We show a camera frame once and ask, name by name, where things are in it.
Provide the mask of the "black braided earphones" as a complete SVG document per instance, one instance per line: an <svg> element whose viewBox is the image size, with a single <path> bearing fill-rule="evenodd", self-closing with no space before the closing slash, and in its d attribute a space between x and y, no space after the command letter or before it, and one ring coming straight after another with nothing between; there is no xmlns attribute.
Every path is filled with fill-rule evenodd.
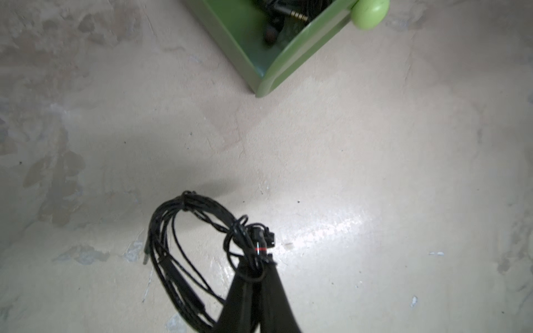
<svg viewBox="0 0 533 333"><path fill-rule="evenodd" d="M237 266L244 262L254 283L252 319L260 332L260 283L275 234L247 215L185 191L159 205L149 221L144 261L154 268L180 317L195 332L212 332L222 312Z"/></svg>

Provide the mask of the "green drawer cabinet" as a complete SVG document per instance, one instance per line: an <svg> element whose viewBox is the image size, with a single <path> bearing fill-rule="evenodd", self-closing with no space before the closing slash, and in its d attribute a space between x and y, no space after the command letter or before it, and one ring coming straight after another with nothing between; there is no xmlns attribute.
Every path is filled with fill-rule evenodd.
<svg viewBox="0 0 533 333"><path fill-rule="evenodd" d="M387 16L389 1L333 1L304 24L285 20L277 42L263 39L268 16L255 1L186 1L240 76L258 98L274 91L348 23L367 31Z"/></svg>

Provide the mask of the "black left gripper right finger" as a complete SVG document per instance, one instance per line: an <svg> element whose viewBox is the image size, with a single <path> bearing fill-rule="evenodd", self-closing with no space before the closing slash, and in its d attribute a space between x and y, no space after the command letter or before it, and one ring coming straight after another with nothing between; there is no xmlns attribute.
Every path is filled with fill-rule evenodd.
<svg viewBox="0 0 533 333"><path fill-rule="evenodd" d="M265 277L260 283L260 331L273 333L300 333L275 264L265 266Z"/></svg>

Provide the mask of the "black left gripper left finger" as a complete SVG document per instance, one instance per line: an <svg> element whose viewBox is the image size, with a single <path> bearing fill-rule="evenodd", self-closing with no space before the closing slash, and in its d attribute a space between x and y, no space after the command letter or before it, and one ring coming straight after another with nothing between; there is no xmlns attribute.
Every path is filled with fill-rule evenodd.
<svg viewBox="0 0 533 333"><path fill-rule="evenodd" d="M246 280L249 273L249 266L240 262L212 332L250 333L255 330L252 319L254 283Z"/></svg>

